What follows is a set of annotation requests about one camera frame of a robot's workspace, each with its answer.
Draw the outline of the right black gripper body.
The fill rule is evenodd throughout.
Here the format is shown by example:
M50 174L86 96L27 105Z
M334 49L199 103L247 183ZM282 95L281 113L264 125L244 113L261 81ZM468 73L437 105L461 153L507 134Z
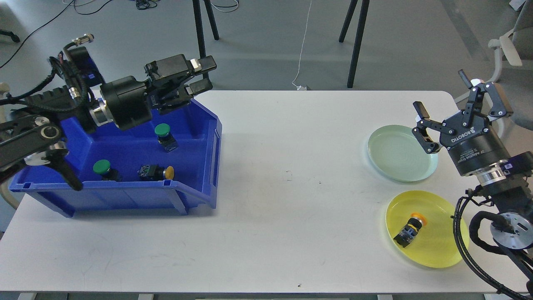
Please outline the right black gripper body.
M464 114L457 112L444 122L446 127L455 130L454 134L442 133L442 146L447 148L458 173L461 176L473 175L500 161L510 159L510 154L494 131L488 117L479 112L467 127Z

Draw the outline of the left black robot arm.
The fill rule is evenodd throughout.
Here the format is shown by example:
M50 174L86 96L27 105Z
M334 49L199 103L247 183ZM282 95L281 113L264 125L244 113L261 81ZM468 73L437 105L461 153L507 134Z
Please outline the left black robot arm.
M152 119L152 111L167 114L184 108L192 99L212 89L208 73L217 64L209 55L186 59L179 54L145 65L148 78L127 76L105 82L85 48L92 34L68 43L59 55L49 57L51 73L29 92L5 94L1 105L22 105L12 120L1 123L1 182L26 166L43 165L58 172L73 190L82 182L65 160L65 131L61 121L76 118L86 133L114 123L128 130Z

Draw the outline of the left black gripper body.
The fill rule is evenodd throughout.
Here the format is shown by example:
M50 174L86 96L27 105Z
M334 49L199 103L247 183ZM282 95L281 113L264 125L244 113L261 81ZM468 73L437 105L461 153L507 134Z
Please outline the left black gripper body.
M105 111L118 129L128 130L152 120L152 112L165 115L189 105L194 84L184 80L136 80L127 76L100 86Z

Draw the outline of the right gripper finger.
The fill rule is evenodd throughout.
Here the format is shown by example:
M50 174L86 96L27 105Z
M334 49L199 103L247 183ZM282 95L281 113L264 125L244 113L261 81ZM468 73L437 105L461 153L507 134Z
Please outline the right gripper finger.
M438 153L441 150L441 145L430 138L427 129L432 129L440 133L452 134L452 128L448 127L443 122L441 123L431 120L425 106L420 101L414 101L413 106L419 118L416 122L416 126L412 129L413 136L427 154Z
M480 115L489 121L499 118L509 118L514 114L508 97L504 93L503 87L495 82L480 82L476 85L465 74L464 70L459 70L458 74L466 87L469 89L468 101L462 112L462 125L472 125L474 116ZM491 110L485 115L482 113L483 100L488 96L491 101Z

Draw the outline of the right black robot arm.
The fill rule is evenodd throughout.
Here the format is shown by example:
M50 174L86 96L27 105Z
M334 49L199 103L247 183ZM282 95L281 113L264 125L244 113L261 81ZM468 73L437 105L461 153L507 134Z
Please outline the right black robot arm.
M423 103L415 101L418 118L412 133L426 153L445 148L461 176L474 175L478 179L478 186L458 200L451 217L455 244L467 266L498 294L531 300L533 207L527 179L532 176L532 153L511 156L493 129L493 121L513 114L503 88L493 82L473 84L463 70L458 73L469 89L465 108L436 122L430 119ZM475 205L495 206L498 212L477 212L468 227L470 240L484 251L508 256L527 277L527 296L482 270L466 249L461 220L466 206L476 196L482 196L483 201Z

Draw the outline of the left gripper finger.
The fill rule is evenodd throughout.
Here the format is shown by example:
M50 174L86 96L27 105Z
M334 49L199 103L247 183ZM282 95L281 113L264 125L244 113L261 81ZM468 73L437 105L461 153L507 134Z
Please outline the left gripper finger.
M195 96L205 93L211 89L213 89L213 84L208 78L204 78L192 83L182 83L177 88L177 97L175 98L175 101L178 103L189 101Z
M183 54L152 61L144 66L152 84L179 84L216 68L217 63L211 55L188 60Z

